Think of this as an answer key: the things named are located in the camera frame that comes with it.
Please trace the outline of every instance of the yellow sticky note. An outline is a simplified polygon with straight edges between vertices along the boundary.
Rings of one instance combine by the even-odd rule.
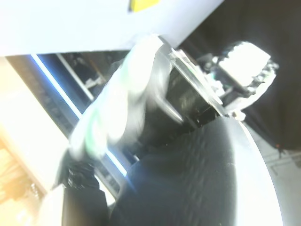
[[[139,12],[157,4],[160,0],[131,0],[131,10]]]

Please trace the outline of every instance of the black curtain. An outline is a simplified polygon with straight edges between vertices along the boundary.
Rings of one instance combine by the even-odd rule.
[[[272,146],[301,147],[301,1],[226,0],[184,41],[194,58],[250,41],[280,68],[268,91],[245,109],[246,122]]]

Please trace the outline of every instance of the white panel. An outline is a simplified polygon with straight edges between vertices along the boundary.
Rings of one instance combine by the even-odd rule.
[[[129,0],[0,1],[0,56],[130,49],[142,35],[178,46],[223,0],[160,0],[138,13]]]

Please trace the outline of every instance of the blue light strip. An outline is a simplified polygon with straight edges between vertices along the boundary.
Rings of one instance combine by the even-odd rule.
[[[61,97],[67,103],[67,105],[71,108],[71,110],[75,113],[75,115],[80,119],[82,117],[82,113],[78,110],[78,108],[75,106],[75,104],[71,101],[71,99],[68,97],[68,95],[64,92],[62,87],[58,84],[58,82],[55,80],[55,78],[50,73],[50,71],[46,68],[46,66],[43,64],[43,62],[38,57],[38,55],[31,54],[31,56],[34,59],[34,61],[37,63],[37,65],[40,67],[40,69],[43,71],[43,73],[46,75],[46,77],[49,79],[49,81],[54,86],[54,88],[57,90],[57,92],[61,95]],[[122,175],[126,176],[127,175],[126,169],[121,165],[121,163],[112,154],[112,152],[107,150],[106,154],[111,159],[111,161],[114,163],[114,165],[118,168],[118,170],[122,173]]]

